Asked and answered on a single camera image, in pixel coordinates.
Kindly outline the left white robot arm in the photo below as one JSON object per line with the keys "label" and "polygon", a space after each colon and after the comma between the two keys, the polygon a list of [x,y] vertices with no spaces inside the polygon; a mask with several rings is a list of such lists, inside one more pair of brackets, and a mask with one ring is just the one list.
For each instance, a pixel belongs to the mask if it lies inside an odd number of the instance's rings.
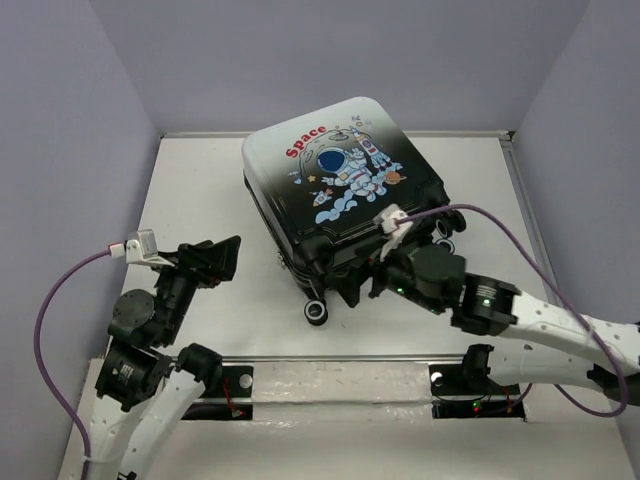
{"label": "left white robot arm", "polygon": [[110,257],[148,267],[158,277],[153,291],[129,290],[114,304],[110,344],[83,438],[81,478],[144,478],[170,429],[198,397],[219,388],[220,354],[196,343],[177,358],[162,350],[175,342],[197,290],[234,278],[240,246],[234,235],[166,252],[150,229],[109,245]]}

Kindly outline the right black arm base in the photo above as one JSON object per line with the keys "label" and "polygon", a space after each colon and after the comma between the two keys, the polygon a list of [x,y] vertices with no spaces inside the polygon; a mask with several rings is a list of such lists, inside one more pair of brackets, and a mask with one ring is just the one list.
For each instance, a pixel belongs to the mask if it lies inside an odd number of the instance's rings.
{"label": "right black arm base", "polygon": [[458,362],[429,366],[431,412],[435,420],[526,419],[524,390],[489,378],[495,348],[471,345]]}

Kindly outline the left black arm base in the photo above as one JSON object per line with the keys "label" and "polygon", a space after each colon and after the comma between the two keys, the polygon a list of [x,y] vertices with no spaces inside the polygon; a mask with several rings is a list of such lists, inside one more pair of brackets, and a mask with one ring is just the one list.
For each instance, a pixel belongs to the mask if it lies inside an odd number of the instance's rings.
{"label": "left black arm base", "polygon": [[224,365],[222,376],[186,411],[185,421],[251,421],[253,419],[254,367]]}

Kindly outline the black white space suitcase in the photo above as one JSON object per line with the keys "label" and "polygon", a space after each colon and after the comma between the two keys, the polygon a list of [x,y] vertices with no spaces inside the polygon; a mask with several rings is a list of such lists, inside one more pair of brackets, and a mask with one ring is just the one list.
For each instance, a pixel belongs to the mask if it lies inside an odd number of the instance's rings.
{"label": "black white space suitcase", "polygon": [[326,292],[358,304],[384,243],[376,215],[391,204],[415,214],[450,202],[442,178],[369,97],[256,131],[241,152],[245,186],[314,326],[328,319]]}

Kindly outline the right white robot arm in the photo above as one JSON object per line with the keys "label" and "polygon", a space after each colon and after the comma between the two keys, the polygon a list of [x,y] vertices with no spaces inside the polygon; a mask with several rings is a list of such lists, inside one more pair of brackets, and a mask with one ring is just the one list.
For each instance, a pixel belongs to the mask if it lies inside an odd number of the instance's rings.
{"label": "right white robot arm", "polygon": [[460,366],[470,391],[520,383],[575,386],[636,406],[639,327],[545,302],[515,285],[469,273],[463,257],[438,246],[399,250],[370,263],[375,298],[389,290],[451,327],[478,336]]}

